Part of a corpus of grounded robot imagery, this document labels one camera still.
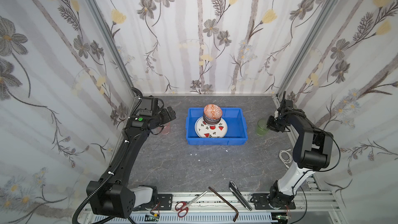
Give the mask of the white watermelon plate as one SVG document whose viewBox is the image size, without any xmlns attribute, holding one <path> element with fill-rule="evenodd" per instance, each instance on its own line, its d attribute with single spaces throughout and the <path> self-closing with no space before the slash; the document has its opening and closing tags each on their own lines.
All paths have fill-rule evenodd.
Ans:
<svg viewBox="0 0 398 224">
<path fill-rule="evenodd" d="M 223 138 L 227 131 L 228 125 L 223 118 L 217 124 L 208 124 L 203 117 L 195 123 L 195 132 L 200 138 Z"/>
</svg>

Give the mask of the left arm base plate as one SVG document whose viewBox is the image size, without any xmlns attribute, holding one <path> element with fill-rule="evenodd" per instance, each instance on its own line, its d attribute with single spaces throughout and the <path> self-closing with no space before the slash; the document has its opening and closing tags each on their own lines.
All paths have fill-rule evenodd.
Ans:
<svg viewBox="0 0 398 224">
<path fill-rule="evenodd" d="M 158 202 L 151 209 L 152 212 L 156 211 L 171 211 L 173 204 L 173 195 L 172 194 L 160 194 L 158 195 Z"/>
</svg>

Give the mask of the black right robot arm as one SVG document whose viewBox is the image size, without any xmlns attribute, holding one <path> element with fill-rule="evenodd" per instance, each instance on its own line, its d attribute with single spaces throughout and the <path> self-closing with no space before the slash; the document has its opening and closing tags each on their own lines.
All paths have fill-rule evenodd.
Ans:
<svg viewBox="0 0 398 224">
<path fill-rule="evenodd" d="M 303 110 L 294 108 L 292 100 L 283 99 L 277 109 L 276 116 L 267 120 L 267 128 L 275 132 L 285 132 L 292 127 L 298 133 L 292 151 L 292 164 L 286 174 L 270 188 L 267 197 L 268 204 L 279 209 L 293 202 L 298 188 L 316 172 L 328 172 L 336 165 L 329 167 L 333 146 L 339 148 L 333 134 L 315 126 Z"/>
</svg>

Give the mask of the green glass cup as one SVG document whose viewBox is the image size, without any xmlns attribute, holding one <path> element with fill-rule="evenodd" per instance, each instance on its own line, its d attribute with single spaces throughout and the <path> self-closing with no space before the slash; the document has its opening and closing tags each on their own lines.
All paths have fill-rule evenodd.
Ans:
<svg viewBox="0 0 398 224">
<path fill-rule="evenodd" d="M 269 128 L 267 126 L 267 119 L 263 118 L 257 122 L 256 134 L 258 136 L 265 136 L 269 132 Z"/>
</svg>

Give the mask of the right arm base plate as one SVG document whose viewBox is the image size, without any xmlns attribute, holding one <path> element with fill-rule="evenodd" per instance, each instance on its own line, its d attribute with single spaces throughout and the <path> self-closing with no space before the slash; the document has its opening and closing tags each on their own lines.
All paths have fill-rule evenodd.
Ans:
<svg viewBox="0 0 398 224">
<path fill-rule="evenodd" d="M 256 210 L 288 210 L 296 209 L 291 196 L 276 195 L 270 197 L 269 194 L 253 194 L 250 199 Z"/>
</svg>

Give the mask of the orange and blue patterned bowl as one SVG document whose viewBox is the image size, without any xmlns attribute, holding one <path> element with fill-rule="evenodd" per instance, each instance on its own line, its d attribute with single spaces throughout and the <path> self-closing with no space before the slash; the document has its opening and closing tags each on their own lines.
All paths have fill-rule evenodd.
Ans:
<svg viewBox="0 0 398 224">
<path fill-rule="evenodd" d="M 203 116 L 207 116 L 209 118 L 222 118 L 222 109 L 215 104 L 208 104 L 203 109 Z"/>
</svg>

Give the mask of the red rimmed bowl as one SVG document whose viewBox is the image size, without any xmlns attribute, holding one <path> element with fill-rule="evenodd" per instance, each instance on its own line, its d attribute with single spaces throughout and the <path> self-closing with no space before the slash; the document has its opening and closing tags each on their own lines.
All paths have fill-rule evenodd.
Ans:
<svg viewBox="0 0 398 224">
<path fill-rule="evenodd" d="M 203 121 L 208 125 L 216 125 L 221 121 L 221 118 L 213 119 L 213 118 L 209 118 L 207 116 L 203 116 Z"/>
</svg>

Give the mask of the pink glass cup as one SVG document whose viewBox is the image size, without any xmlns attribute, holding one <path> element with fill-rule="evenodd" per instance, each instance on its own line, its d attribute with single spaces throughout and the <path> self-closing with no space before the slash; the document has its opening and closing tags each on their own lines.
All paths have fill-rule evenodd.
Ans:
<svg viewBox="0 0 398 224">
<path fill-rule="evenodd" d="M 170 133 L 170 131 L 171 131 L 171 125 L 170 125 L 170 123 L 167 123 L 167 124 L 164 125 L 164 127 L 163 127 L 163 129 L 161 131 L 161 134 L 162 135 L 167 135 L 167 134 Z"/>
</svg>

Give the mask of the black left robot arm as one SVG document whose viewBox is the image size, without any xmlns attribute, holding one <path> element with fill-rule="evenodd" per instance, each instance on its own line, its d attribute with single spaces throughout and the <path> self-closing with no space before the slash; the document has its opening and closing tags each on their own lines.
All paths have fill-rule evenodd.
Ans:
<svg viewBox="0 0 398 224">
<path fill-rule="evenodd" d="M 87 204 L 96 215 L 103 215 L 102 224 L 114 219 L 130 220 L 131 213 L 140 206 L 152 207 L 158 203 L 155 186 L 139 186 L 129 189 L 129 178 L 138 154 L 153 130 L 164 129 L 165 124 L 176 119 L 172 107 L 166 107 L 163 100 L 154 96 L 143 96 L 132 88 L 138 99 L 126 126 L 122 129 L 122 143 L 107 170 L 97 181 L 89 182 L 87 197 L 77 207 L 72 223 L 77 224 L 80 213 Z"/>
</svg>

